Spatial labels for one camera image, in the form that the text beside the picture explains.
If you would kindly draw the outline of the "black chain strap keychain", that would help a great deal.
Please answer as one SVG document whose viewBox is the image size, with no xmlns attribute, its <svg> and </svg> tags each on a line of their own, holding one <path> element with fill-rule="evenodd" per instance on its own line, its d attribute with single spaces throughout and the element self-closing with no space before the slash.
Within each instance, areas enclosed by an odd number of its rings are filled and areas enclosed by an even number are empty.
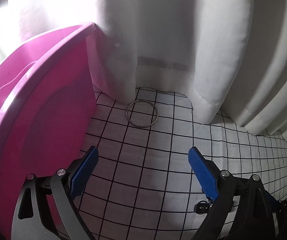
<svg viewBox="0 0 287 240">
<path fill-rule="evenodd" d="M 212 201 L 201 200 L 194 206 L 194 212 L 198 215 L 208 214 L 212 207 Z"/>
</svg>

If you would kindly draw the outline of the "black-grid white bedsheet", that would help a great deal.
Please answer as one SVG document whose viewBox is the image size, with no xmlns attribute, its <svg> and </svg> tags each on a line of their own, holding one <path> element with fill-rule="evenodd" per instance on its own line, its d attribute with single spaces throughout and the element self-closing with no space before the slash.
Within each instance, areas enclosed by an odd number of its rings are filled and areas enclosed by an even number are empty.
<svg viewBox="0 0 287 240">
<path fill-rule="evenodd" d="M 186 96 L 137 88 L 128 107 L 95 90 L 85 152 L 99 161 L 77 208 L 96 239 L 190 239 L 204 217 L 205 195 L 188 162 L 197 147 L 234 176 L 258 174 L 276 199 L 287 199 L 287 141 L 280 132 L 252 135 L 224 111 L 203 125 Z"/>
</svg>

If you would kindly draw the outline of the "pink plastic tub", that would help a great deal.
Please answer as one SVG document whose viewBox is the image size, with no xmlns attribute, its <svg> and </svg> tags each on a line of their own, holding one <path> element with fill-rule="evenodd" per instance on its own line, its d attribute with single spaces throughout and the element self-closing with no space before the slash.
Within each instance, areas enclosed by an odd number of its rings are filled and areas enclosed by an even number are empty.
<svg viewBox="0 0 287 240">
<path fill-rule="evenodd" d="M 0 64 L 0 232 L 11 237 L 26 176 L 54 174 L 79 157 L 96 107 L 87 44 L 96 26 L 39 34 Z"/>
</svg>

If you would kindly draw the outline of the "white curtain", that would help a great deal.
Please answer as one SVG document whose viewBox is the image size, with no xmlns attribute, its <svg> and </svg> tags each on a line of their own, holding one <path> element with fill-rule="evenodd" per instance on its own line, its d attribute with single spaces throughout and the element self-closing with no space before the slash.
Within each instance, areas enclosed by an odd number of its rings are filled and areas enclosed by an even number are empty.
<svg viewBox="0 0 287 240">
<path fill-rule="evenodd" d="M 51 29 L 93 22 L 93 83 L 122 103 L 145 86 L 287 140 L 287 0 L 0 0 L 0 63 Z"/>
</svg>

